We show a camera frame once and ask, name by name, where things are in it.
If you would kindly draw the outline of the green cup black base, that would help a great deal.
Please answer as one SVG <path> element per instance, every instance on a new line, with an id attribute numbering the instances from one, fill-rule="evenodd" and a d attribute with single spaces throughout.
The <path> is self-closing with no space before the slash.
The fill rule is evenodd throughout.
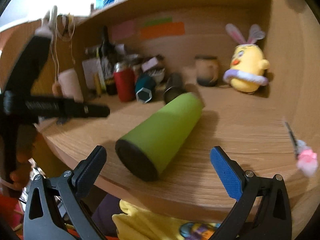
<path id="1" fill-rule="evenodd" d="M 143 181 L 156 181 L 178 153 L 202 114 L 203 103 L 184 93 L 116 141 L 123 165 Z"/>

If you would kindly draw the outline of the teal hexagonal cup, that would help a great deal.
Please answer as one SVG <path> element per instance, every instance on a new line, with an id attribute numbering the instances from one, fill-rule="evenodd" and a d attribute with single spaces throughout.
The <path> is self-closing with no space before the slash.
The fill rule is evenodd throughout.
<path id="1" fill-rule="evenodd" d="M 137 101 L 142 103 L 150 102 L 156 90 L 155 80 L 147 74 L 142 74 L 136 81 L 135 93 Z"/>

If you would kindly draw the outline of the white fluffy pom-pom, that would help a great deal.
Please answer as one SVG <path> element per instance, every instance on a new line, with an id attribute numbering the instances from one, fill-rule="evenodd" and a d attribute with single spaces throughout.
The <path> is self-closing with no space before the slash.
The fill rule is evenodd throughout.
<path id="1" fill-rule="evenodd" d="M 42 19 L 41 26 L 36 29 L 35 35 L 53 39 L 57 24 L 57 6 L 53 6 L 51 11 L 48 11 Z"/>

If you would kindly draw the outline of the white paper sheet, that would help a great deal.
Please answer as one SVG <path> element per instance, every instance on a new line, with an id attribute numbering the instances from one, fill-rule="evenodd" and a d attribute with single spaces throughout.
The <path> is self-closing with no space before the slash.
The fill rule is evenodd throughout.
<path id="1" fill-rule="evenodd" d="M 95 90 L 94 75 L 98 74 L 99 81 L 102 82 L 101 64 L 98 58 L 82 61 L 82 68 L 85 75 L 86 86 L 90 90 Z"/>

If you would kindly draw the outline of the yellow cloth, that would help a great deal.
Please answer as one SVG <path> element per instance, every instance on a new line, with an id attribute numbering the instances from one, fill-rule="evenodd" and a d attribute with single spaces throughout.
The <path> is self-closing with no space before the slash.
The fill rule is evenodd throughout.
<path id="1" fill-rule="evenodd" d="M 198 223 L 153 213 L 124 200 L 113 215 L 119 239 L 210 239 L 219 223 Z"/>

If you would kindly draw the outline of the dark wine bottle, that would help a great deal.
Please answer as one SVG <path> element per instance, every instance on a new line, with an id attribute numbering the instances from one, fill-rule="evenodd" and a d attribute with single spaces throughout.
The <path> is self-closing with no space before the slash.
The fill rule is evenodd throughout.
<path id="1" fill-rule="evenodd" d="M 117 95 L 116 83 L 113 72 L 114 65 L 118 62 L 115 46 L 110 42 L 107 26 L 103 27 L 103 41 L 98 50 L 104 84 L 108 95 Z"/>

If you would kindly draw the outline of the teal plastic bottle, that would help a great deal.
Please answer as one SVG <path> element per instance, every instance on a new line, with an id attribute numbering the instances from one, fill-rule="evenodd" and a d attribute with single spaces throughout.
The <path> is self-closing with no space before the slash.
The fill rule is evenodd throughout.
<path id="1" fill-rule="evenodd" d="M 96 3 L 95 3 L 96 9 L 102 9 L 103 5 L 104 5 L 104 0 L 96 0 Z"/>

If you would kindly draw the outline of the red thermos bottle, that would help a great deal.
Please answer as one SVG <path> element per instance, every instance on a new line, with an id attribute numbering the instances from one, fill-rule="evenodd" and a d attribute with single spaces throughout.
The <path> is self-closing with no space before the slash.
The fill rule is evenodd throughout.
<path id="1" fill-rule="evenodd" d="M 113 72 L 117 93 L 121 102 L 129 102 L 135 99 L 135 74 L 125 63 L 118 62 Z"/>

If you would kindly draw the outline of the pink sticky note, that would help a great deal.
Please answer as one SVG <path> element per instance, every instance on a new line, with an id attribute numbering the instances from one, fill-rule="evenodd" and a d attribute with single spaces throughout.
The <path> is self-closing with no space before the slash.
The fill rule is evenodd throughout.
<path id="1" fill-rule="evenodd" d="M 111 36 L 113 41 L 129 38 L 136 33 L 136 22 L 134 20 L 125 21 L 116 24 L 111 28 Z"/>

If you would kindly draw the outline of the white bowl with items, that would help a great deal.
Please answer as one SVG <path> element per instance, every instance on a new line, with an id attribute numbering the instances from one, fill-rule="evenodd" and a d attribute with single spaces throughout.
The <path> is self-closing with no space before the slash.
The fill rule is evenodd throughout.
<path id="1" fill-rule="evenodd" d="M 165 68 L 153 68 L 148 70 L 147 74 L 154 79 L 157 85 L 159 85 L 165 77 Z"/>

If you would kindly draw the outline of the yellow chick plush toy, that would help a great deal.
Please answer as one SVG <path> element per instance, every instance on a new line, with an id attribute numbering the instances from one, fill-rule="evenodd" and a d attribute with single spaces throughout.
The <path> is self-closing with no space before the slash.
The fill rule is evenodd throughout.
<path id="1" fill-rule="evenodd" d="M 265 38 L 265 32 L 254 24 L 249 29 L 248 39 L 233 24 L 226 24 L 227 34 L 238 43 L 233 53 L 229 69 L 223 75 L 223 81 L 235 90 L 247 94 L 255 93 L 260 87 L 267 86 L 269 81 L 264 76 L 270 67 L 263 51 L 256 42 Z"/>

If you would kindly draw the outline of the green sticky note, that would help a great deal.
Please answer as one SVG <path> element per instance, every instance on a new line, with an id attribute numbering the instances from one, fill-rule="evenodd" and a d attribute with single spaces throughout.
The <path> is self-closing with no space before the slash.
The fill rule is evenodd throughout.
<path id="1" fill-rule="evenodd" d="M 146 27 L 151 27 L 151 26 L 166 24 L 171 22 L 172 22 L 172 17 L 154 18 L 154 19 L 149 19 L 145 21 L 142 24 L 142 26 L 146 28 Z"/>

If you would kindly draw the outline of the black cylindrical tumbler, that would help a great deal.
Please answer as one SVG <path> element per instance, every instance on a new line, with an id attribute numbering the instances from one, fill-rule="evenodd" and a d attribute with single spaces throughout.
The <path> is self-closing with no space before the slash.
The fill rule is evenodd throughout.
<path id="1" fill-rule="evenodd" d="M 180 73 L 171 73 L 163 93 L 165 104 L 186 92 L 182 75 Z"/>

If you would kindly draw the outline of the orange sticky note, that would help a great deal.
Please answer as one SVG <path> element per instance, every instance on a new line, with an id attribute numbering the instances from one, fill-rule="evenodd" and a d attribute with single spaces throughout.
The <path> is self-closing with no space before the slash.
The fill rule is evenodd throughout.
<path id="1" fill-rule="evenodd" d="M 183 22 L 169 22 L 159 25 L 152 25 L 140 29 L 139 37 L 141 40 L 151 40 L 167 36 L 181 36 L 185 34 Z"/>

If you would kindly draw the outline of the brown mug with lid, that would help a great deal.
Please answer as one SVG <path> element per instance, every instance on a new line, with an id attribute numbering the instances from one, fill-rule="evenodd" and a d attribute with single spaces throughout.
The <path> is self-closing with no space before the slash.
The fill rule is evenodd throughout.
<path id="1" fill-rule="evenodd" d="M 219 61 L 217 56 L 195 56 L 196 81 L 204 87 L 213 87 L 219 78 Z"/>

